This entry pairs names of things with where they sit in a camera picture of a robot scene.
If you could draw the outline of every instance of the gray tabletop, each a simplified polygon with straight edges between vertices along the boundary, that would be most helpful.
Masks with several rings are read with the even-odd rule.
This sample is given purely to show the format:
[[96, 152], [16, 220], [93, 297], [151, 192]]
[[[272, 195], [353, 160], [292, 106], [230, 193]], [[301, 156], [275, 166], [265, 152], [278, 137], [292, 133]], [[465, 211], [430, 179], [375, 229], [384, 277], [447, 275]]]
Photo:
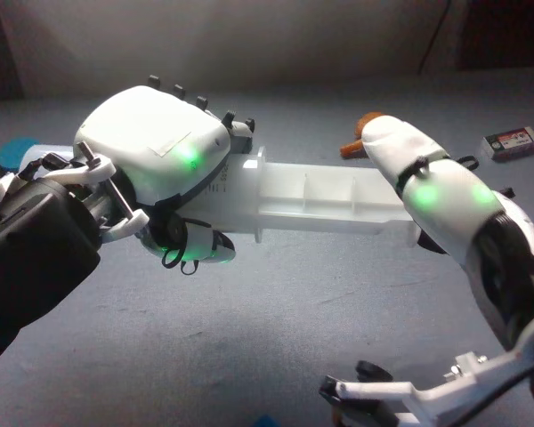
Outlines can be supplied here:
[[[461, 157], [484, 135], [534, 128], [534, 69], [209, 99], [216, 114], [255, 118], [255, 148], [265, 145], [270, 161], [371, 167], [337, 151], [361, 114], [401, 117]], [[0, 146], [19, 136], [70, 144], [99, 101], [0, 103]], [[534, 156], [483, 160], [478, 174], [512, 186], [534, 221]], [[234, 262], [189, 278], [134, 238], [104, 246], [91, 277], [0, 358], [0, 426], [247, 427], [264, 414], [281, 427], [329, 426], [320, 380], [354, 379], [359, 359], [424, 388], [441, 383], [458, 354], [501, 351], [448, 256], [388, 236], [232, 237]], [[534, 427], [526, 385], [471, 425]]]

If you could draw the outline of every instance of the white robotic hand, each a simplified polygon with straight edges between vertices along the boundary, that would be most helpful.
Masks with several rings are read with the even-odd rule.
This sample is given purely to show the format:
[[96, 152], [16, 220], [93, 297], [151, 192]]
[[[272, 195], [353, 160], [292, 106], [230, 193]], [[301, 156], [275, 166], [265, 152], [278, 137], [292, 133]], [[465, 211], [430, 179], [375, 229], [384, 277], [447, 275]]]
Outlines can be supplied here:
[[[362, 140], [425, 237], [436, 244], [436, 252], [451, 255], [464, 269], [482, 313], [508, 352], [492, 360], [474, 353], [459, 356], [446, 375], [448, 383], [428, 391], [418, 391], [411, 383], [393, 383], [380, 367], [360, 362], [359, 383], [327, 377], [320, 394], [350, 420], [380, 426], [437, 426], [441, 415], [469, 408], [450, 424], [464, 425], [528, 376], [534, 394], [530, 218], [452, 160], [439, 144], [398, 118], [370, 119]], [[392, 413], [384, 404], [387, 400], [401, 401], [410, 412]], [[335, 420], [337, 426], [344, 425], [342, 416]]]

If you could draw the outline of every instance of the wall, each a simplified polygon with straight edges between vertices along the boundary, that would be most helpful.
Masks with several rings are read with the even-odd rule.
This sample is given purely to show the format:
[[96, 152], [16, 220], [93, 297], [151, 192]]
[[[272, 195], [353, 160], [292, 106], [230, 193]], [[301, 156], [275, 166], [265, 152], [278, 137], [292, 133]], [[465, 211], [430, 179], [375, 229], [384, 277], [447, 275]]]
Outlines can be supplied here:
[[[454, 0], [454, 4], [466, 4]], [[415, 73], [445, 2], [0, 0], [29, 97]]]

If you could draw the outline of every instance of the small box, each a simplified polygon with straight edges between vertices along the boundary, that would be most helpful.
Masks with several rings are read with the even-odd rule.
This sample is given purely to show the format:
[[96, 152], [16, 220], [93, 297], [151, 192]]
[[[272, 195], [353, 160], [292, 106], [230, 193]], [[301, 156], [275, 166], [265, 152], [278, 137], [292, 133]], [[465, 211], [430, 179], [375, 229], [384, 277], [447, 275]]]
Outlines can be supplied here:
[[534, 131], [530, 126], [485, 136], [482, 148], [493, 160], [509, 160], [534, 153]]

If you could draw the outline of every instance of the green light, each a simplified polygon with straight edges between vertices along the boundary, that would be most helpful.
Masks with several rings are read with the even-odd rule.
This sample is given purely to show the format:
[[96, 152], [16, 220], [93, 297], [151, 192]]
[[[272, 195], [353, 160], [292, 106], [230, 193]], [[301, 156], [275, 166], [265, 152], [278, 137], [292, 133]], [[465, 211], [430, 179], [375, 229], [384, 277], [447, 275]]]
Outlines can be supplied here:
[[484, 184], [476, 184], [473, 187], [473, 197], [478, 203], [490, 203], [495, 199], [495, 195], [492, 194], [489, 187]]
[[414, 201], [420, 209], [428, 209], [437, 202], [437, 189], [433, 185], [424, 185], [416, 190]]
[[179, 144], [176, 147], [176, 152], [178, 153], [182, 161], [185, 164], [190, 165], [192, 169], [196, 169], [198, 167], [201, 161], [201, 157], [194, 148], [186, 144]]

